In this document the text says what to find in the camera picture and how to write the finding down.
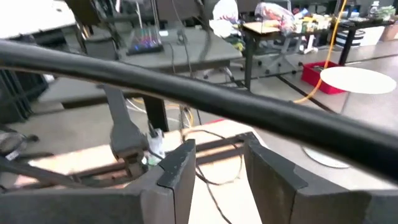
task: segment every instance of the electronic component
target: electronic component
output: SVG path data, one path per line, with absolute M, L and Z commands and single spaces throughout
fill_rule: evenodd
M 163 50 L 159 29 L 155 26 L 138 28 L 131 32 L 126 55 L 160 52 Z

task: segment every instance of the wooden tabletop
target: wooden tabletop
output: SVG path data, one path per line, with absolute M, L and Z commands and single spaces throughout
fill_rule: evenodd
M 197 126 L 192 129 L 204 129 L 226 138 L 237 134 L 253 132 L 260 140 L 260 143 L 265 145 L 261 141 L 260 137 L 258 137 L 255 130 L 249 126 L 239 124 L 234 121 L 225 120 L 213 124 Z M 216 136 L 203 132 L 191 133 L 188 135 L 188 138 L 195 139 L 197 144 L 218 140 Z M 175 149 L 181 144 L 180 133 L 178 131 L 165 133 L 164 143 L 168 147 L 167 150 L 170 151 Z M 230 147 L 218 148 L 217 151 L 222 151 L 226 148 Z M 215 152 L 201 152 L 197 154 L 197 157 L 212 153 Z M 113 157 L 109 145 L 103 145 L 70 152 L 68 154 L 30 161 L 30 164 L 43 169 L 59 172 L 61 174 L 70 174 L 72 172 L 93 169 L 113 164 L 115 162 L 117 161 Z M 213 182 L 225 182 L 235 178 L 239 170 L 239 165 L 240 158 L 232 157 L 223 161 L 202 165 L 201 169 L 207 179 Z M 20 176 L 16 180 L 16 185 L 26 184 L 33 181 L 35 180 Z M 232 223 L 261 223 L 246 177 L 244 165 L 239 175 L 239 179 L 235 180 L 232 184 L 211 186 L 211 190 L 213 191 L 223 213 Z M 209 195 L 206 184 L 198 178 L 195 179 L 189 220 L 189 224 L 194 223 L 225 223 Z

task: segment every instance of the floor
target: floor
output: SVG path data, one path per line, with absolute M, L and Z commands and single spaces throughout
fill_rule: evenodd
M 386 56 L 388 52 L 390 55 L 393 55 L 397 50 L 398 42 L 396 41 L 377 45 L 377 51 L 375 46 L 353 49 L 349 55 L 348 61 L 365 61 L 362 63 L 352 63 L 349 66 L 375 70 L 389 75 L 398 81 L 398 74 L 396 74 L 396 69 L 398 69 L 398 57 L 368 60 L 374 57 Z M 337 62 L 339 56 L 339 52 L 333 52 L 331 60 Z M 289 56 L 289 61 L 293 64 L 298 64 L 298 62 L 309 63 L 322 60 L 325 57 L 326 52 L 319 51 L 317 54 Z M 291 68 L 288 66 L 284 67 L 282 65 L 281 70 L 275 68 L 272 72 L 286 72 L 290 69 Z M 235 79 L 243 78 L 243 72 L 239 71 L 239 69 L 232 68 L 231 70 L 233 71 Z M 264 69 L 257 67 L 257 65 L 254 66 L 253 71 L 254 77 L 264 75 Z M 313 87 L 301 82 L 300 76 L 301 73 L 298 72 L 296 75 L 284 75 L 284 78 L 299 87 L 301 90 L 309 93 Z M 221 83 L 226 81 L 226 77 L 222 74 L 216 74 L 212 75 L 208 81 Z M 252 92 L 258 95 L 269 96 L 281 100 L 296 100 L 303 97 L 300 93 L 280 81 L 277 77 L 255 78 L 252 81 Z M 345 96 L 346 95 L 344 93 L 339 95 L 326 95 L 322 92 L 317 92 L 315 99 L 324 105 L 327 105 L 327 107 L 332 110 L 339 112 L 345 100 Z M 398 90 L 378 96 L 353 94 L 352 100 L 350 101 L 351 103 L 348 105 L 344 116 L 349 116 L 378 128 L 398 133 L 398 119 L 395 116 L 395 114 L 398 114 L 398 106 L 395 104 L 397 96 Z M 144 105 L 135 101 L 133 101 L 133 103 L 144 109 Z M 303 105 L 322 110 L 311 101 L 306 101 Z M 59 107 L 59 105 L 36 105 L 35 107 L 40 110 L 40 108 Z M 196 111 L 193 112 L 195 117 L 194 124 L 199 125 L 197 113 Z M 130 115 L 132 121 L 141 129 L 141 131 L 147 132 L 146 115 L 135 109 L 130 110 Z M 175 108 L 169 108 L 167 110 L 167 116 L 170 118 L 170 129 L 178 129 L 178 123 L 176 122 L 176 119 L 178 119 L 178 110 L 175 110 Z M 218 116 L 204 112 L 200 112 L 200 118 L 202 123 L 208 123 L 210 121 L 220 119 Z M 108 144 L 112 120 L 108 105 L 96 105 L 74 110 L 65 110 L 58 113 L 45 113 L 33 116 L 26 123 L 12 124 L 10 127 L 20 131 L 21 133 L 36 134 L 40 137 L 40 142 L 31 144 L 28 148 L 28 152 L 51 151 L 56 154 L 61 154 L 76 151 L 78 149 Z M 300 146 L 296 143 L 278 138 L 267 131 L 258 130 L 258 133 L 270 148 L 288 149 L 286 150 L 286 153 L 290 154 L 290 156 L 296 156 L 298 152 L 301 153 Z

